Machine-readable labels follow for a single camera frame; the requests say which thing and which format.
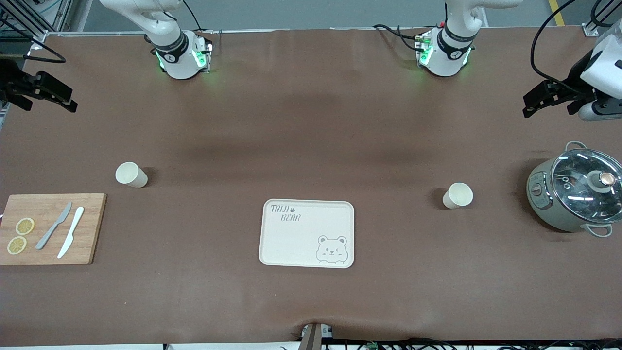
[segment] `white paper cup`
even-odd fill
[[[449,186],[447,192],[443,196],[443,204],[449,209],[464,207],[473,201],[473,191],[467,184],[456,182]]]
[[[114,174],[120,184],[141,188],[147,184],[147,175],[136,163],[125,162]]]

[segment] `pot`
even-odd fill
[[[609,237],[611,224],[622,220],[621,176],[622,166],[615,159],[571,141],[559,157],[531,172],[527,198],[536,214],[555,228]],[[594,231],[599,228],[606,233]]]

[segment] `lemon slice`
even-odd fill
[[[27,242],[28,241],[26,240],[25,237],[22,237],[22,236],[13,237],[13,239],[9,241],[9,245],[6,246],[6,250],[11,255],[19,254],[23,252],[24,249],[26,249]]]
[[[18,235],[27,235],[32,232],[35,228],[35,220],[32,220],[29,217],[25,217],[21,219],[17,225],[15,225],[15,232]]]

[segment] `pot handle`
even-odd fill
[[[581,228],[589,232],[592,236],[598,237],[598,238],[609,237],[611,236],[611,233],[613,232],[613,228],[611,227],[611,224],[609,225],[583,224],[581,225]],[[607,233],[605,235],[599,235],[598,233],[594,232],[593,229],[607,229]]]
[[[571,141],[571,142],[568,142],[568,143],[566,144],[566,148],[565,148],[565,151],[566,151],[566,152],[568,151],[568,146],[570,146],[571,144],[576,144],[577,146],[579,146],[579,147],[581,147],[581,148],[587,148],[587,146],[585,146],[585,143],[583,143],[583,142],[579,142],[579,141]]]

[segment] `white tray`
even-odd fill
[[[279,266],[352,266],[354,207],[348,202],[268,200],[261,222],[259,259]]]

